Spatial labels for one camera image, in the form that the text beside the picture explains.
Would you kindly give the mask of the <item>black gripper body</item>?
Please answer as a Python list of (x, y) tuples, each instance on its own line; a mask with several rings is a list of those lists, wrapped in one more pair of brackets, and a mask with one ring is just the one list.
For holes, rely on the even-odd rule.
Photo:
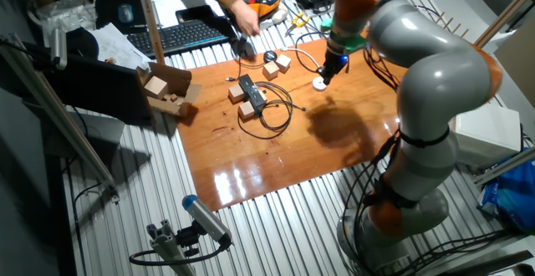
[(322, 75), (338, 74), (348, 64), (348, 61), (349, 56), (347, 54), (326, 52)]

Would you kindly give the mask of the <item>bare human hand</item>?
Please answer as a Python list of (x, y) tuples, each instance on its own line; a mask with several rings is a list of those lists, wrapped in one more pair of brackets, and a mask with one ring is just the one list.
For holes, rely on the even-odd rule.
[(233, 2), (230, 6), (230, 11), (243, 34), (247, 36), (256, 36), (260, 34), (258, 15), (243, 0), (236, 0)]

